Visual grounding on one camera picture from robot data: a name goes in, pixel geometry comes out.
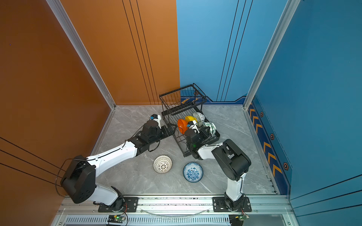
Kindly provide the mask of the orange bowl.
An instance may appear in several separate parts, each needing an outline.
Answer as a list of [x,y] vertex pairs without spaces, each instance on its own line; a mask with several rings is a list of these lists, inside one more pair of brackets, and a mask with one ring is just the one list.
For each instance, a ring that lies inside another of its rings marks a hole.
[[184,119],[179,119],[177,125],[181,134],[184,134],[188,130],[188,123]]

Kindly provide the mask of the yellow bowl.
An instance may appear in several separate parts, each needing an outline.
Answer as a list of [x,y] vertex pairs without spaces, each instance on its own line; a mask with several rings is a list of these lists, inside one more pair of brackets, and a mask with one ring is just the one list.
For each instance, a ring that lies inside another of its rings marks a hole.
[[196,119],[195,117],[193,117],[193,116],[186,116],[186,117],[185,117],[185,121],[186,121],[187,123],[193,122],[193,121],[198,122],[197,119]]

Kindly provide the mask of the green geometric pattern bowl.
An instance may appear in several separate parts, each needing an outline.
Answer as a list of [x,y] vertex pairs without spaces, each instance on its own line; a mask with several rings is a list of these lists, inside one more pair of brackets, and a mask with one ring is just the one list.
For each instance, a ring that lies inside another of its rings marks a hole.
[[193,117],[196,119],[198,127],[203,125],[203,123],[205,121],[205,116],[202,113],[194,112]]

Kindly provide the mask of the black wire dish rack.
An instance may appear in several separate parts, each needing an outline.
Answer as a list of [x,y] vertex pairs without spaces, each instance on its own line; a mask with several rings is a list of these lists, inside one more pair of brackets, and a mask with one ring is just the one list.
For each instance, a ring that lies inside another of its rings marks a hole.
[[206,94],[196,84],[191,84],[161,94],[159,98],[163,120],[174,130],[173,137],[183,156],[201,159],[198,150],[220,138],[216,126],[202,112]]

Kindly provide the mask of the white lattice pattern bowl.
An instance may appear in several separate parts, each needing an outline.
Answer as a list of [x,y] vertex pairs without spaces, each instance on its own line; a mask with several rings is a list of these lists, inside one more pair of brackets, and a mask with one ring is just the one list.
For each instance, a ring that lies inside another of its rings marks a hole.
[[172,168],[173,162],[169,156],[161,155],[153,162],[153,169],[158,174],[165,174]]

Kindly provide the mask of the green leaf pattern bowl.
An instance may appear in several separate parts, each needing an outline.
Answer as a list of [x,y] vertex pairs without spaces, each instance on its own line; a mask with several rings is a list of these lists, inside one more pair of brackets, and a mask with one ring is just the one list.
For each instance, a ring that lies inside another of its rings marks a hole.
[[214,136],[216,134],[216,126],[212,122],[203,122],[203,127],[208,130],[210,136]]

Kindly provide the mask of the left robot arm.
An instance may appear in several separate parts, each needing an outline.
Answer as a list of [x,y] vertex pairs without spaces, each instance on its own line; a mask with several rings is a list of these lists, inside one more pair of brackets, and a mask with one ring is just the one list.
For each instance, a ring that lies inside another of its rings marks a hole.
[[96,178],[115,165],[149,151],[150,146],[175,133],[174,126],[162,126],[158,119],[151,118],[123,144],[106,152],[72,159],[60,181],[74,203],[92,201],[112,211],[120,211],[125,203],[123,194],[114,186],[98,185]]

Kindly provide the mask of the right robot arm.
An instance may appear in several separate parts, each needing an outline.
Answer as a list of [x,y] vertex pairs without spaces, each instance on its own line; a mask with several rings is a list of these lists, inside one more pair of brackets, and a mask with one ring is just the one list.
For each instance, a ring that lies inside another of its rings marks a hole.
[[227,188],[221,199],[214,201],[215,212],[251,212],[249,198],[243,192],[245,176],[251,166],[250,158],[231,140],[208,145],[205,132],[188,129],[184,133],[187,148],[199,160],[215,159],[227,177]]

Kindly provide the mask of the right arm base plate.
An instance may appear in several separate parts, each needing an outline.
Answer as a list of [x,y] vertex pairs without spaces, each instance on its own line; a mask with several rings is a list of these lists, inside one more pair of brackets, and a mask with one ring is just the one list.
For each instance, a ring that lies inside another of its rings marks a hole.
[[213,197],[214,212],[251,212],[251,202],[248,197],[242,196],[237,201],[228,197]]

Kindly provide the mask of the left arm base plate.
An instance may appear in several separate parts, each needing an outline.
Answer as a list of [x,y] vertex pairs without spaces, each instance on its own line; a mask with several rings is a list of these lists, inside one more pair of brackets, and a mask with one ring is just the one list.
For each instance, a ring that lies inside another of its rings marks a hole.
[[139,198],[138,197],[125,197],[123,201],[117,200],[116,204],[112,204],[111,206],[107,206],[103,203],[99,205],[98,212],[104,213],[134,213],[137,210]]

